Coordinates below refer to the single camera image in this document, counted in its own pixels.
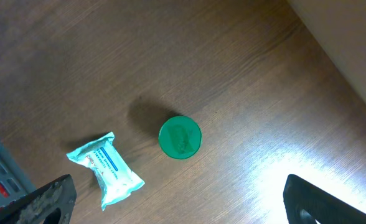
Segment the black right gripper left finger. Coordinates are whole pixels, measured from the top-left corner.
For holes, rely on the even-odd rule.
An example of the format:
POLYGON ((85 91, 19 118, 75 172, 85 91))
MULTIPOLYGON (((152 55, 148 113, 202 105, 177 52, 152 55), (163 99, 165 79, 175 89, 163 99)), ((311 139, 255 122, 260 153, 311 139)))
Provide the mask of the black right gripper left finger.
POLYGON ((77 192, 65 174, 0 210, 0 224, 69 224, 77 192))

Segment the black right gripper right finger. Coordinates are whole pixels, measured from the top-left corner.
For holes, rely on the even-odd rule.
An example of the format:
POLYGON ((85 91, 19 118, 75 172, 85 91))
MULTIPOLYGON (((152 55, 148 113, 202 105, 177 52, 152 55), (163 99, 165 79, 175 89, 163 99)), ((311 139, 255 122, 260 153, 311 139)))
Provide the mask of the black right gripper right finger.
POLYGON ((289 224, 366 223, 366 213, 294 174, 286 180, 283 202, 289 224))

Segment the pale green wipes packet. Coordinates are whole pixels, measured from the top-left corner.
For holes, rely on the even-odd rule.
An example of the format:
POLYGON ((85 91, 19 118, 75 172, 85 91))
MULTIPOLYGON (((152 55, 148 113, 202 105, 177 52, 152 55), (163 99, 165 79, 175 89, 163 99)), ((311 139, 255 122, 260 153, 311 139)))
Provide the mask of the pale green wipes packet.
POLYGON ((126 199, 145 184, 119 155, 114 139, 114 133, 109 132, 67 154, 70 161, 93 171, 101 189, 102 210, 126 199))

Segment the green lid jar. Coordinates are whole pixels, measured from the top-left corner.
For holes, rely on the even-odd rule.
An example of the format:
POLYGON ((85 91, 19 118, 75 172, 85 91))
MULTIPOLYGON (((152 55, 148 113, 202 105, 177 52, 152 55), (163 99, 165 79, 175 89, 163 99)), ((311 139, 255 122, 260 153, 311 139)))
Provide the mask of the green lid jar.
POLYGON ((195 155, 202 145, 202 131, 188 116, 174 116, 160 128, 158 143, 169 157, 184 160, 195 155))

